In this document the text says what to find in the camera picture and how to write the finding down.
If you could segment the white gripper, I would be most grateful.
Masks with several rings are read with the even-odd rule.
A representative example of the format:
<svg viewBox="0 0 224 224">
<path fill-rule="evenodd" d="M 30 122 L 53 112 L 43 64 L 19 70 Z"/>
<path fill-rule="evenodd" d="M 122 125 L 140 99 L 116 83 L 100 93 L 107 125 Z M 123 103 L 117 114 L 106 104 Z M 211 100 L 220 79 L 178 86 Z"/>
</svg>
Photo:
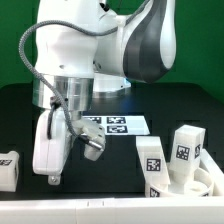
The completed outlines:
<svg viewBox="0 0 224 224">
<path fill-rule="evenodd" d="M 44 111 L 37 122 L 32 166 L 36 174 L 49 176 L 50 185 L 59 185 L 76 138 L 68 131 L 61 109 L 53 113 L 51 128 L 48 128 L 49 114 L 49 110 Z M 86 140 L 84 156 L 96 161 L 105 149 L 105 129 L 80 114 L 72 117 L 72 125 L 76 133 Z"/>
</svg>

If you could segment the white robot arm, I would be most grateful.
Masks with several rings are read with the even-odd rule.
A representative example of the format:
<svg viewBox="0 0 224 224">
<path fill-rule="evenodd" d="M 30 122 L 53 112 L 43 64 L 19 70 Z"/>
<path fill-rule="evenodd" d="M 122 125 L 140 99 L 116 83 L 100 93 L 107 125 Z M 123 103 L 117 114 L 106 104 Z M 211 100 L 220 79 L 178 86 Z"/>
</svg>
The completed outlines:
<svg viewBox="0 0 224 224">
<path fill-rule="evenodd" d="M 97 160 L 105 149 L 105 129 L 82 116 L 91 100 L 120 93 L 126 78 L 153 83 L 174 64 L 175 0 L 146 0 L 139 14 L 118 15 L 100 0 L 40 0 L 33 103 L 42 108 L 37 123 L 33 171 L 58 185 L 75 138 L 84 156 Z"/>
</svg>

